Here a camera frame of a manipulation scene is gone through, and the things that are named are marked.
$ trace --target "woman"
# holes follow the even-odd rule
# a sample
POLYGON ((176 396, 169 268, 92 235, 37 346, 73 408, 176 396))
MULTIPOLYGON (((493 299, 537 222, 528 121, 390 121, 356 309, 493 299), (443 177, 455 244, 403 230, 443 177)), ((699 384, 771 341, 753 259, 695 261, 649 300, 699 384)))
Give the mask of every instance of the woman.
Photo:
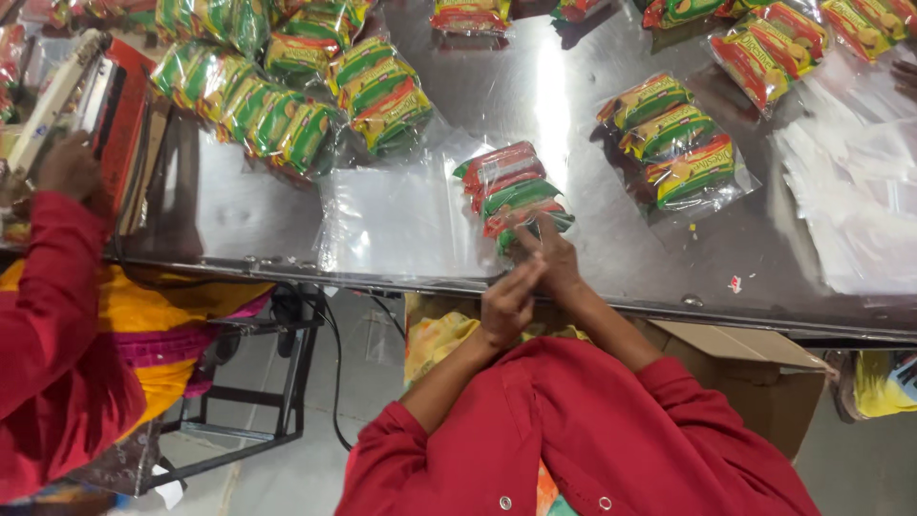
POLYGON ((787 459, 538 225, 542 241, 517 228, 530 258, 484 293, 481 324, 360 432, 337 514, 818 514, 787 459), (517 346, 536 287, 594 345, 517 346))

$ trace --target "red shirt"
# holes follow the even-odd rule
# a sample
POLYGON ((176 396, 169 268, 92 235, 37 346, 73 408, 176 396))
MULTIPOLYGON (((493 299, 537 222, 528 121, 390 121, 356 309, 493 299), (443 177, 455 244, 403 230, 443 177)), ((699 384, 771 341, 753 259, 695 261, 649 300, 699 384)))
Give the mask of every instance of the red shirt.
POLYGON ((0 297, 0 502, 87 464, 146 406, 114 343, 94 343, 104 243, 79 203, 33 199, 18 297, 0 297))
POLYGON ((337 515, 536 516, 539 456, 581 516, 819 514, 790 462, 675 358, 634 375, 542 337, 478 373, 432 436, 389 404, 359 434, 337 515))

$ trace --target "stainless steel table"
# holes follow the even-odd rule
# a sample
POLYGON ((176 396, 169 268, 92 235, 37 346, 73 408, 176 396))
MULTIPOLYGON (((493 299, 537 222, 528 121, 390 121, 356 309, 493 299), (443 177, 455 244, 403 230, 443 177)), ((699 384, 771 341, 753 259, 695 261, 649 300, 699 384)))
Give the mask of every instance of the stainless steel table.
MULTIPOLYGON (((618 2, 560 32, 547 16, 519 19, 500 50, 456 48, 462 45, 429 27, 427 1, 390 0, 380 8, 392 41, 452 126, 482 139, 535 144, 585 237, 580 271, 609 304, 660 318, 917 340, 917 321, 901 299, 839 296, 819 282, 811 240, 793 217, 767 142, 781 120, 800 114, 794 95, 782 99, 774 120, 759 121, 702 48, 703 36, 653 53, 639 11, 618 2), (696 240, 667 244, 647 227, 601 145, 588 140, 598 102, 662 70, 687 78, 764 184, 698 222, 696 240), (742 278, 738 294, 728 287, 734 275, 742 278)), ((486 287, 325 275, 315 268, 322 218, 315 190, 247 172, 241 150, 214 152, 193 120, 176 120, 169 138, 168 173, 148 196, 148 226, 130 241, 131 260, 392 290, 468 294, 486 287)))

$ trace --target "woman's right hand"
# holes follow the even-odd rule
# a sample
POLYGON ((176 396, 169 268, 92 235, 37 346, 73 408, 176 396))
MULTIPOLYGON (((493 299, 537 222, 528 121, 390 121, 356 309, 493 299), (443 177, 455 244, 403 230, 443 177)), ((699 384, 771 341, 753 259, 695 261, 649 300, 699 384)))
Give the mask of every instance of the woman's right hand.
POLYGON ((543 211, 536 213, 541 241, 520 224, 513 227, 516 239, 533 254, 540 252, 547 271, 539 287, 561 306, 575 302, 577 292, 585 286, 577 266, 576 247, 564 240, 550 215, 543 211))

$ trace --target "bundle of biscuit packets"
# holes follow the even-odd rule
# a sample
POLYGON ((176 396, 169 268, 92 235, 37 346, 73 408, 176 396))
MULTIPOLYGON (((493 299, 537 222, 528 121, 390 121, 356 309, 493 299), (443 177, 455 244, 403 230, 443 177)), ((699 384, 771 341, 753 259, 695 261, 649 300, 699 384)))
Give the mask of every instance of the bundle of biscuit packets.
POLYGON ((713 58, 770 119, 790 84, 811 72, 828 48, 824 28, 776 2, 752 9, 725 36, 710 36, 713 58))
POLYGON ((215 122, 220 140, 298 174, 312 171, 331 132, 333 107, 269 82, 257 65, 214 43, 173 44, 150 80, 177 106, 215 122))
POLYGON ((668 73, 612 97, 596 119, 630 158, 615 169, 651 224, 673 212, 694 221, 760 185, 729 135, 668 73))
POLYGON ((465 186, 472 213, 481 215, 484 236, 496 240, 498 256, 517 256, 515 226, 524 224, 538 235, 536 212, 550 215, 561 233, 575 220, 555 199, 560 191, 547 181, 545 167, 528 141, 472 158, 452 175, 465 186))
POLYGON ((374 155, 413 148, 434 114, 417 73, 381 36, 366 38, 331 61, 326 82, 374 155))

